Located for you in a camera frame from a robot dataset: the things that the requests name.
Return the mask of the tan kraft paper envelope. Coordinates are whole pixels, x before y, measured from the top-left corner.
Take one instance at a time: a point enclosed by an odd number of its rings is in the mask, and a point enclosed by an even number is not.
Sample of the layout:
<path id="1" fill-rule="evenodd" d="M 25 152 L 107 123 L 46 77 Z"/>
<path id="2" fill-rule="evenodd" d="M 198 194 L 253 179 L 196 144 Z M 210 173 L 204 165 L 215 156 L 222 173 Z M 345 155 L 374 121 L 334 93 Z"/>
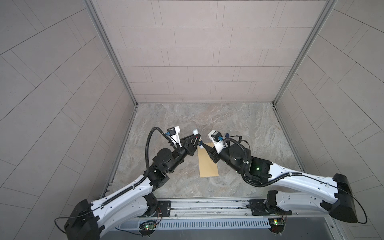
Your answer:
<path id="1" fill-rule="evenodd" d="M 218 177 L 218 166 L 209 157 L 204 148 L 198 148 L 199 171 L 201 178 Z"/>

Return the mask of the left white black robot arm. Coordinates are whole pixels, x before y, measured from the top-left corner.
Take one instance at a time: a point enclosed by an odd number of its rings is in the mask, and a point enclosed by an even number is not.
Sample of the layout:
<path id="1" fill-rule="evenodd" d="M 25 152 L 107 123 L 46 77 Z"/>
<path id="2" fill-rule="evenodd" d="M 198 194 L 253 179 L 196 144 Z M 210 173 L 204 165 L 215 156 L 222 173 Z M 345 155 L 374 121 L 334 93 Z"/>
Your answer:
<path id="1" fill-rule="evenodd" d="M 64 225 L 69 240 L 99 240 L 122 223 L 143 215 L 151 216 L 158 207 L 153 192 L 168 180 L 168 174 L 193 156 L 201 139 L 198 131 L 180 139 L 174 151 L 161 149 L 149 169 L 132 183 L 113 194 L 88 202 L 80 201 Z"/>

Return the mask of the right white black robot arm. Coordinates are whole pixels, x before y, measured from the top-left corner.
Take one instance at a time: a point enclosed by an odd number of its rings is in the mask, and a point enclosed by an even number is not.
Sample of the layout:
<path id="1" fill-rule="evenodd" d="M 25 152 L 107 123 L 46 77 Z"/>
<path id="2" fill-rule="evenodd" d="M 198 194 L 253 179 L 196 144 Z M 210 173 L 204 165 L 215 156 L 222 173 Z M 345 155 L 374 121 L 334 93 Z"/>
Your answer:
<path id="1" fill-rule="evenodd" d="M 357 223 L 358 216 L 350 183 L 342 174 L 322 177 L 295 172 L 268 160 L 251 156 L 251 151 L 240 143 L 214 143 L 211 147 L 200 143 L 214 163 L 225 162 L 240 174 L 243 181 L 255 188 L 280 186 L 299 192 L 298 196 L 269 191 L 265 207 L 274 214 L 294 209 L 327 212 L 332 218 L 345 223 Z"/>

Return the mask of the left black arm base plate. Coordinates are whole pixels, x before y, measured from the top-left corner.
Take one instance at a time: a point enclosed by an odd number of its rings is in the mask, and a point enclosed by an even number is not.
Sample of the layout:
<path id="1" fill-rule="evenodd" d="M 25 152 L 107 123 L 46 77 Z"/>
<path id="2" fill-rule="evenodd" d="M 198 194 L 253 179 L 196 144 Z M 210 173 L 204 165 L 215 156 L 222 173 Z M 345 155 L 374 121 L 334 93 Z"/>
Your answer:
<path id="1" fill-rule="evenodd" d="M 156 217 L 162 214 L 162 217 L 169 217 L 171 212 L 171 203 L 171 201 L 157 201 L 156 203 L 150 203 L 144 215 L 146 217 Z"/>

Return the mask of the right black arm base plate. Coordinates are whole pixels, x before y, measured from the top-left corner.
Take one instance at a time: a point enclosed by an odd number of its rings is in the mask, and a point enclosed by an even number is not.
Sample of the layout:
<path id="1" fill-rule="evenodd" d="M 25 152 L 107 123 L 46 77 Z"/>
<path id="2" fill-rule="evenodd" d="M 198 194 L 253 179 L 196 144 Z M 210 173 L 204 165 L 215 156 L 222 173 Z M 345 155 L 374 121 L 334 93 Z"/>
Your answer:
<path id="1" fill-rule="evenodd" d="M 266 200 L 249 200 L 246 205 L 251 210 L 252 216 L 290 216 L 292 211 L 284 211 L 277 206 L 268 208 L 265 204 Z"/>

